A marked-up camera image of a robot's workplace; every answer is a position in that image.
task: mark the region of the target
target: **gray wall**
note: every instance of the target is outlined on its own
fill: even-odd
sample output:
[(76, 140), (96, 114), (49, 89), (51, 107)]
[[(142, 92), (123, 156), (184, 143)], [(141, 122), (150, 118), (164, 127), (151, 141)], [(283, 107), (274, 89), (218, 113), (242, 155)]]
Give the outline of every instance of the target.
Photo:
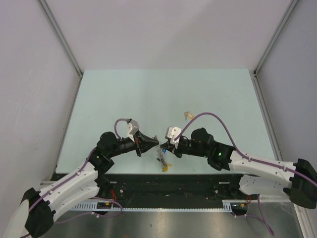
[(0, 2), (0, 237), (53, 168), (79, 82), (35, 0)]
[[(298, 5), (259, 73), (284, 160), (317, 169), (317, 1)], [(311, 211), (317, 224), (317, 211)]]

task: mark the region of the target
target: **white table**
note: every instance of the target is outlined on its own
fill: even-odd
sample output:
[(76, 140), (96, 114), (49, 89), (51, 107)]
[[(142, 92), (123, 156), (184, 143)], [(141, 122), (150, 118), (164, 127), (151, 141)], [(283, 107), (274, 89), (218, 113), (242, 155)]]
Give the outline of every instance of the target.
[[(81, 164), (100, 135), (113, 131), (118, 118), (133, 118), (147, 136), (166, 142), (169, 126), (184, 127), (184, 112), (213, 112), (228, 126), (243, 151), (274, 160), (273, 151), (247, 69), (88, 70), (85, 71), (71, 116), (57, 173), (68, 173)], [(210, 116), (197, 119), (185, 132), (205, 127), (216, 141), (230, 144), (221, 124)], [(126, 137), (125, 123), (118, 132)], [(137, 157), (135, 152), (114, 157), (109, 173), (161, 174), (156, 149)], [(167, 174), (223, 174), (206, 158), (171, 153)]]

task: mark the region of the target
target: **white wall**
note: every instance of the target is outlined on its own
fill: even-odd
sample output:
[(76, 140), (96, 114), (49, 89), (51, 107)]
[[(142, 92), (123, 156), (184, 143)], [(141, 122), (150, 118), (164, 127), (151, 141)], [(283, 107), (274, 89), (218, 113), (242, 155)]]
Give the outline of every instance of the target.
[(48, 0), (85, 69), (254, 69), (291, 0)]
[(79, 82), (37, 2), (0, 2), (0, 237), (53, 168)]
[[(301, 1), (259, 74), (285, 160), (317, 169), (317, 1)], [(311, 212), (317, 224), (317, 210)]]

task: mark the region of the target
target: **metal floor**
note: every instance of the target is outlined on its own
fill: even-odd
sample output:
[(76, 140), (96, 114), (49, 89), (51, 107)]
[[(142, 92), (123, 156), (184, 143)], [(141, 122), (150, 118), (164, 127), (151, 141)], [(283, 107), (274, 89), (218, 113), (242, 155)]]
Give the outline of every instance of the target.
[[(264, 203), (264, 215), (277, 238), (302, 238), (292, 203)], [(60, 221), (78, 212), (67, 212)], [(248, 214), (260, 215), (257, 203)], [(87, 215), (54, 225), (45, 238), (270, 238), (254, 218), (219, 212), (125, 212), (115, 218)]]

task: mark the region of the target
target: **robotic arm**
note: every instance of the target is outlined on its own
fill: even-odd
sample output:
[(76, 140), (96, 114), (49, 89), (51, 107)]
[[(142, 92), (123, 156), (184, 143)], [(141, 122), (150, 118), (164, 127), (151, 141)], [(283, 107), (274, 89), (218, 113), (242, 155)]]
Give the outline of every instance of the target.
[(308, 161), (298, 159), (297, 163), (292, 163), (267, 160), (215, 141), (204, 128), (194, 130), (191, 139), (182, 136), (181, 131), (178, 127), (169, 127), (165, 135), (168, 141), (161, 148), (178, 158), (183, 154), (206, 157), (208, 164), (219, 171), (224, 169), (251, 174), (244, 175), (238, 184), (239, 190), (245, 194), (289, 196), (299, 206), (316, 208), (317, 173)]
[(30, 203), (25, 228), (33, 238), (45, 234), (62, 214), (78, 203), (95, 197), (100, 187), (109, 187), (105, 173), (114, 164), (112, 157), (133, 150), (141, 156), (159, 145), (157, 140), (139, 131), (136, 121), (127, 123), (128, 137), (117, 139), (114, 133), (105, 132), (86, 161), (74, 172), (40, 191), (31, 188), (24, 193), (22, 200), (28, 199)]

